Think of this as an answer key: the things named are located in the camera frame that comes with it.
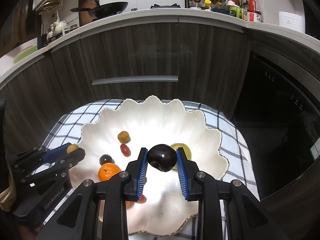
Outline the person left hand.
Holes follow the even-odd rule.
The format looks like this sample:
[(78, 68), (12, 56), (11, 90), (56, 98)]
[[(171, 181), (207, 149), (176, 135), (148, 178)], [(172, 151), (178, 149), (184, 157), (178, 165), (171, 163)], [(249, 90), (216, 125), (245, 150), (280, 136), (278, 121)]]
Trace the person left hand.
[(12, 175), (11, 168), (9, 166), (9, 163), (7, 162), (7, 168), (9, 170), (9, 187), (1, 192), (0, 194), (0, 205), (1, 209), (5, 212), (9, 212), (12, 205), (14, 204), (16, 200), (16, 186), (14, 182), (14, 178)]

